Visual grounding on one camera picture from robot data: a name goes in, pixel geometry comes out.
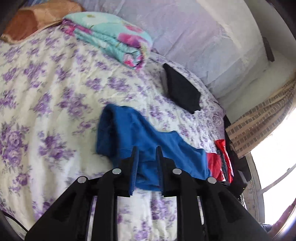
black clamp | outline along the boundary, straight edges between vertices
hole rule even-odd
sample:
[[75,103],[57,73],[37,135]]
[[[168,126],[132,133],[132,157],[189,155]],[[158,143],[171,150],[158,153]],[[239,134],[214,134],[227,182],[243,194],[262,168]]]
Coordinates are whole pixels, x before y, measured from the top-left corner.
[[[97,196],[91,241],[117,241],[117,196],[130,197],[138,150],[102,177],[79,177],[29,230],[25,241],[86,241],[94,196]],[[238,200],[213,177],[192,178],[156,149],[164,197],[177,197],[177,240],[268,241],[270,238]],[[204,223],[200,217],[200,197]]]

blue shirt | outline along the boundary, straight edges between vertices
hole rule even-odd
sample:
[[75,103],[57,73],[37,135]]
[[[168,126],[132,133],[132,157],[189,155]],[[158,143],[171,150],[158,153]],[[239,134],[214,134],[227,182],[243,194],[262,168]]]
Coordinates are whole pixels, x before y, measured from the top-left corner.
[[139,150],[136,187],[159,191],[156,147],[161,146],[163,156],[173,159],[176,167],[192,177],[207,179],[206,152],[187,144],[176,131],[159,132],[135,109],[127,106],[108,104],[103,109],[98,126],[98,154],[110,158],[114,167],[120,160],[131,156],[134,146]]

brown pillow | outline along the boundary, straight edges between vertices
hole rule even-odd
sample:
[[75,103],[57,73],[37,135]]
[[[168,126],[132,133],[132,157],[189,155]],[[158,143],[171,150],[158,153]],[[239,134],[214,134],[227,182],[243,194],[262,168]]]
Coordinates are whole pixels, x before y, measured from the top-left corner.
[[0,39],[19,43],[49,26],[61,23],[67,14],[84,11],[83,7],[68,0],[51,0],[18,10],[8,23]]

black cloth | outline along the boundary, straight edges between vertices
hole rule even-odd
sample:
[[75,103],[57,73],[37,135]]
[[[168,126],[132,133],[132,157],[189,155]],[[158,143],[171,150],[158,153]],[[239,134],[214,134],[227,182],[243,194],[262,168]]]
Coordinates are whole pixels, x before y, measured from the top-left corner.
[[164,64],[167,75],[168,95],[178,106],[194,114],[200,110],[200,92],[178,71]]

clothing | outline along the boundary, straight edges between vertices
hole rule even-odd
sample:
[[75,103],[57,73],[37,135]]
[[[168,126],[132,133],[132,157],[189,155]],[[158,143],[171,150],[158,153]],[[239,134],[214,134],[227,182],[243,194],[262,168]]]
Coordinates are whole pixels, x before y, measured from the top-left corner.
[[200,92],[178,71],[164,64],[168,95],[178,106],[194,114],[200,110]]
[[218,181],[225,181],[224,174],[222,172],[221,157],[216,153],[207,153],[208,167],[212,173],[212,177]]
[[134,146],[139,150],[136,187],[159,191],[156,147],[163,156],[192,177],[205,180],[211,176],[206,152],[187,144],[176,131],[159,132],[135,109],[108,104],[103,109],[98,126],[96,151],[110,158],[114,167],[130,157]]
[[222,172],[223,172],[223,175],[225,177],[225,181],[229,181],[228,180],[228,169],[227,169],[227,165],[226,165],[226,161],[225,161],[225,157],[222,153],[222,151],[220,151],[217,147],[217,154],[220,156],[221,158],[221,169],[222,169]]
[[231,183],[233,180],[233,170],[232,170],[232,165],[228,156],[228,153],[226,151],[226,142],[225,140],[221,139],[221,140],[216,140],[215,141],[215,145],[220,149],[220,151],[222,151],[224,157],[225,157],[225,161],[226,161],[226,165],[227,165],[227,177],[228,177],[228,181]]

